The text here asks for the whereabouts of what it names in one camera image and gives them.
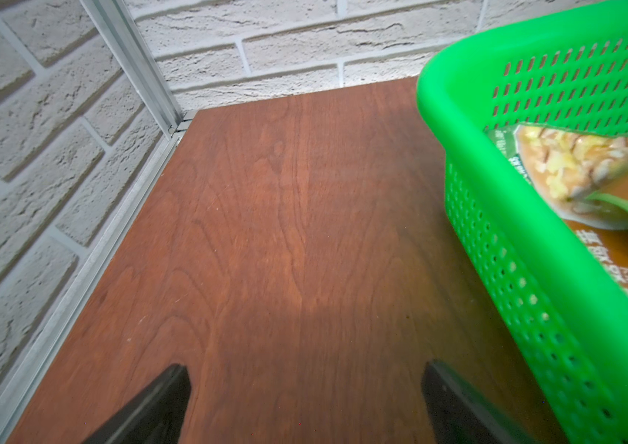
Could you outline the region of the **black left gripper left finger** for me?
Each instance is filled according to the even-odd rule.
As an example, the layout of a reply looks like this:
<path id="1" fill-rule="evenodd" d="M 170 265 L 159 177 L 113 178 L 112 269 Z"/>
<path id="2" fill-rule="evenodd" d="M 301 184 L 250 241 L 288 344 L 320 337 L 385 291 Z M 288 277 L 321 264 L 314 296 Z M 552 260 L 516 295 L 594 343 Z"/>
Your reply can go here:
<path id="1" fill-rule="evenodd" d="M 172 364 L 84 443 L 178 443 L 191 392 L 187 367 Z"/>

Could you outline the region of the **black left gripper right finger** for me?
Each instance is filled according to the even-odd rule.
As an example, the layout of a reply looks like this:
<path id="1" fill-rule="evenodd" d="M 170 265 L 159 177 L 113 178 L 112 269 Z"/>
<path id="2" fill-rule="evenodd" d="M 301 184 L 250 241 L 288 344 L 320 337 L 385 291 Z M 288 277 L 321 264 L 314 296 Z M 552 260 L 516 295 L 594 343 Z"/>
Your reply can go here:
<path id="1" fill-rule="evenodd" d="M 421 388 L 439 443 L 534 443 L 518 423 L 441 360 L 426 363 Z"/>

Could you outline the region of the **orange mushroom soup packet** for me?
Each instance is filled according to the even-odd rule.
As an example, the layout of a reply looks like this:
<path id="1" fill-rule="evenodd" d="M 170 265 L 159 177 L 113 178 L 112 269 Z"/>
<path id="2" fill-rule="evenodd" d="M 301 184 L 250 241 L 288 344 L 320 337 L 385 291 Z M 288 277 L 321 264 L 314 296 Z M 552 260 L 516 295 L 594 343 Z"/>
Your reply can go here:
<path id="1" fill-rule="evenodd" d="M 592 197 L 628 174 L 628 136 L 530 125 L 487 135 L 628 294 L 628 212 Z"/>

